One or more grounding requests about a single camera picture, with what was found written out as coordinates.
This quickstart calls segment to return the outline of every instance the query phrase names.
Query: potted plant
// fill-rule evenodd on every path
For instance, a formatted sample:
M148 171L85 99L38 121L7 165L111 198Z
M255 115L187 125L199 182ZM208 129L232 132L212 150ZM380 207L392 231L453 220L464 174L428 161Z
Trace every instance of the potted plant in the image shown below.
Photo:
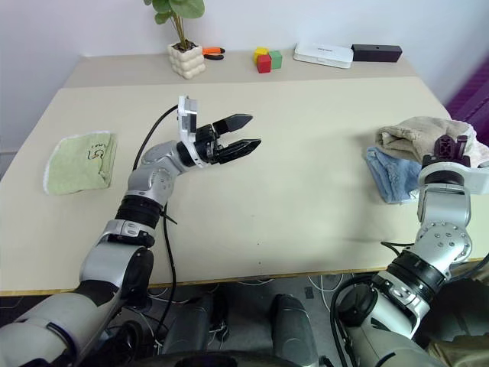
M153 4L156 11L154 20L164 24L168 20L178 34L180 42L168 45L168 54L173 71L185 79L193 78L206 69L202 47L189 41L183 30L183 19L195 19L203 16L203 0L144 0L146 5Z

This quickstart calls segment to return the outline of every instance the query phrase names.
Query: black box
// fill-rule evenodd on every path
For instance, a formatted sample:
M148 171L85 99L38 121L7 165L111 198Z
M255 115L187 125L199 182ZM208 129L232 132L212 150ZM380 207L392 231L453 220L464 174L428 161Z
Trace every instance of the black box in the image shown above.
M352 44L353 61L375 61L381 63L396 63L402 50L399 46L385 44Z

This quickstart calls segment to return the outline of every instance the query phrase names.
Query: green block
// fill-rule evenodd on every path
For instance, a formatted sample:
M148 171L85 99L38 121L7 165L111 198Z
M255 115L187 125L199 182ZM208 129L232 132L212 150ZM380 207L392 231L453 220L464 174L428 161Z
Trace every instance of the green block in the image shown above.
M280 51L270 51L268 55L272 59L272 69L280 69L282 67L282 54Z

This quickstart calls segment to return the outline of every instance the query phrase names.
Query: toy block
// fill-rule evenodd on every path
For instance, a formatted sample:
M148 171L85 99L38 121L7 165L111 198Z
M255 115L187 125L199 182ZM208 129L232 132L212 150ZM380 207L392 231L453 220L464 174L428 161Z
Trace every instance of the toy block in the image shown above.
M259 73L269 73L272 69L272 59L269 55L259 55L257 58L257 69Z
M266 47L257 47L253 54L253 62L255 65L257 64L257 58L260 55L268 55L268 49Z
M270 51L268 54L272 59L272 69L280 69L282 67L282 54L280 51Z

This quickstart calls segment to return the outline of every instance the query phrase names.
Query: yellow block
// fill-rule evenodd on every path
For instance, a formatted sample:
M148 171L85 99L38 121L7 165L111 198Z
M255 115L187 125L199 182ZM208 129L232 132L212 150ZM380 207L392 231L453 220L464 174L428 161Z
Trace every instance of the yellow block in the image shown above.
M268 49L266 47L257 47L253 54L253 62L255 65L257 64L257 58L260 55L268 55Z

